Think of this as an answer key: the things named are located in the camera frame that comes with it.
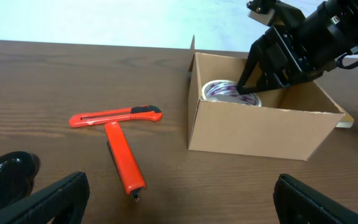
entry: open cardboard box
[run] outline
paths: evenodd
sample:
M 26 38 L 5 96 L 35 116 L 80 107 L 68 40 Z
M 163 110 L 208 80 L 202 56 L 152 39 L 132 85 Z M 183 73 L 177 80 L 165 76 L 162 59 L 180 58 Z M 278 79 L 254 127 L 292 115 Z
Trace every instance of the open cardboard box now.
M 205 83 L 237 81 L 246 59 L 195 53 L 193 60 L 190 150 L 308 160 L 344 116 L 315 82 L 258 93 L 262 107 L 204 100 Z

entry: red box cutter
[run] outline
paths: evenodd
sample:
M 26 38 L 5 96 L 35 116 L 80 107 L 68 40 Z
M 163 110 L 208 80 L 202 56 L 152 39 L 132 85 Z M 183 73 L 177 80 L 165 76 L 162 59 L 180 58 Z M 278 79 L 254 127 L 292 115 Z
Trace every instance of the red box cutter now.
M 145 188 L 146 183 L 118 121 L 133 119 L 159 121 L 161 117 L 162 112 L 160 109 L 156 106 L 148 105 L 96 113 L 76 114 L 71 117 L 69 123 L 72 128 L 105 124 L 104 129 L 108 137 L 109 149 L 125 193 L 132 195 L 135 200 L 138 200 L 139 190 Z

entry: tape roll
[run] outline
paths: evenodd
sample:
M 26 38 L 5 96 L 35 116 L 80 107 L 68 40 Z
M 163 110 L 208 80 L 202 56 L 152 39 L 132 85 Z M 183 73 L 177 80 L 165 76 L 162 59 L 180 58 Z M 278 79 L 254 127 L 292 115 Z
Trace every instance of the tape roll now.
M 240 95 L 236 86 L 237 83 L 231 80 L 210 81 L 201 89 L 203 99 L 262 106 L 262 102 L 256 93 Z

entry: robotic arm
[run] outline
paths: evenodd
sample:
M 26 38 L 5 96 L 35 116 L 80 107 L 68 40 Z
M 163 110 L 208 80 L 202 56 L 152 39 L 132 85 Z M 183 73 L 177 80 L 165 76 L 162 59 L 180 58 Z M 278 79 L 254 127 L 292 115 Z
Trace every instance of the robotic arm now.
M 276 0 L 247 3 L 251 15 L 270 26 L 250 49 L 237 84 L 240 94 L 257 93 L 310 82 L 336 67 L 347 55 L 358 54 L 358 0 L 328 0 L 305 18 L 303 13 Z M 261 74 L 250 83 L 259 64 Z

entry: wooden table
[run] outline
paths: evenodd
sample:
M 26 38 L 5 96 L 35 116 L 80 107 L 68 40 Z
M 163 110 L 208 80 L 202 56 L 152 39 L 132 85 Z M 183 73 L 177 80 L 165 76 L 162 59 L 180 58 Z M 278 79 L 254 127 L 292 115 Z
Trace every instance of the wooden table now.
M 245 57 L 245 54 L 218 52 Z M 358 212 L 358 69 L 319 80 L 356 119 L 308 161 L 188 151 L 189 50 L 0 41 L 0 156 L 38 155 L 36 192 L 80 170 L 91 195 L 83 223 L 278 223 L 272 200 L 288 173 Z M 156 105 L 163 119 L 121 126 L 147 182 L 125 196 L 103 126 L 71 115 Z

